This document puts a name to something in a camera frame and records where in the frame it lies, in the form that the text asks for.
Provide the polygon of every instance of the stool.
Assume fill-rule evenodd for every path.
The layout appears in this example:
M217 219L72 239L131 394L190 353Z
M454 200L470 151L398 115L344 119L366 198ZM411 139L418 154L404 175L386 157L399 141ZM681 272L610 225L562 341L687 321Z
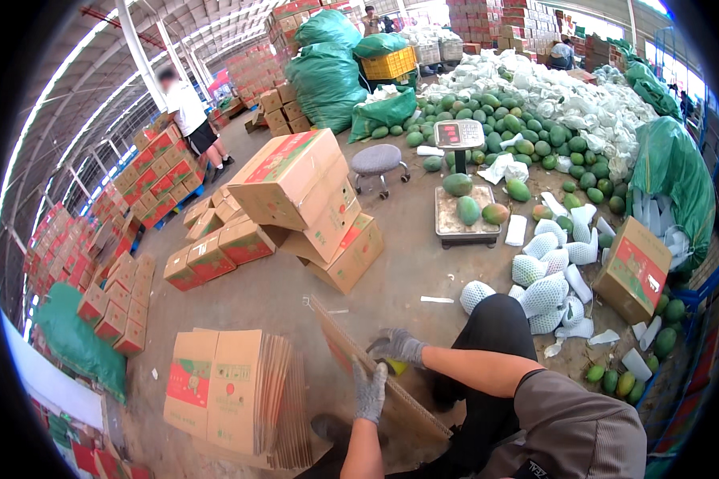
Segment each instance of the stool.
M400 152L396 146L375 145L370 148L365 148L354 155L351 167L356 173L354 189L357 194L362 193L360 178L377 176L381 178L381 185L383 186L383 191L379 193L378 196L380 196L381 199L387 199L389 197L389 189L386 187L386 179L383 175L392 171L397 166L401 166L405 169L405 174L402 175L400 179L403 180L403 183L407 183L410 180L410 172L408 171L407 165L403 162L402 152Z

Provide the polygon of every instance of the gray work glove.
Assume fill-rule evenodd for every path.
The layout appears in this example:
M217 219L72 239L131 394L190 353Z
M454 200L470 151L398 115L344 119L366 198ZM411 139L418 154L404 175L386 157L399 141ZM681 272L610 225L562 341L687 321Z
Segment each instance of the gray work glove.
M407 330L389 328L380 331L381 339L375 340L371 352L376 356L396 359L422 368L421 350L426 342L416 340Z
M368 380L365 368L362 367L356 356L352 356L352 368L354 369L354 399L356 402L354 418L364 418L377 425L378 420L381 419L383 401L386 398L384 386L386 377L389 375L386 364L381 362L375 367L373 381Z

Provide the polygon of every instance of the concrete floor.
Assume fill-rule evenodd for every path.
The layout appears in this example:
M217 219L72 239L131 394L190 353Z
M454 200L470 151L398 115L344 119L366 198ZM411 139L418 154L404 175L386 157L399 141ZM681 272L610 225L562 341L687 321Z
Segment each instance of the concrete floor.
M236 118L221 132L224 144L237 162L216 186L230 180L240 165L270 139L267 129L246 133L244 121L249 114ZM373 144L346 145L347 137L348 132L338 136L347 160ZM336 319L360 344L368 343L379 328L404 327L420 340L449 346L467 320L459 303L461 288L466 283L480 280L499 293L509 291L511 258L519 254L521 248L504 244L506 225L498 246L493 249L484 245L442 249L434 232L432 201L434 187L441 185L440 175L427 173L421 167L422 157L405 145L404 137L387 137L382 141L395 144L403 151L412 179L403 184L397 174L388 175L390 197L385 201L376 195L378 186L372 192L365 188L359 196L364 212L376 218L383 232L385 250L348 295L335 291L309 273L296 257L283 252L245 264L237 271L182 293L161 276L167 257L185 246L182 215L173 218L161 231L150 230L145 234L137 254L154 256L157 272L149 303L146 348L140 356L128 361L128 405L121 411L128 455L133 461L148 465L156 477L293 477L298 472L261 471L198 455L188 435L163 422L165 387L177 332L191 331L193 327L263 329L286 337L305 355L308 416L333 412L348 421L354 416L353 381L334 363L314 313L303 304L304 297L314 294L328 310L348 310L348 313L337 314ZM566 178L568 176L562 173L546 172L534 166L530 168L527 185L534 195L552 191L561 198L561 185ZM475 182L483 180L475 177ZM205 196L213 190L207 188ZM493 187L493 193L496 202L510 205L510 199L500 187ZM577 195L585 199L582 192L578 191ZM511 203L510 206L515 214L530 219L526 241L532 237L535 227L530 211L538 203L532 198L525 204ZM614 226L621 223L620 219L610 216L606 207L601 214ZM581 270L591 283L599 264L590 264ZM455 303L423 303L422 295L449 297ZM276 317L275 311L288 311L288 314ZM578 382L583 381L591 363L604 366L611 357L621 358L636 342L626 323L596 299L586 305L586 316L594 319L596 333L612 329L622 340L610 347L587 346L585 340L574 338L565 342L558 356L543 359L546 346L555 342L554 335L534 337L540 362ZM159 374L156 380L153 369ZM406 381L415 382L414 376L413 372ZM420 388L410 388L413 396L426 406L425 393ZM460 424L462 415L461 405L442 420L448 426ZM387 472L412 469L418 462L436 457L446 447L419 443L405 434L404 428L384 423L383 418L381 426L390 438L384 450ZM312 440L315 458L330 446L315 435Z

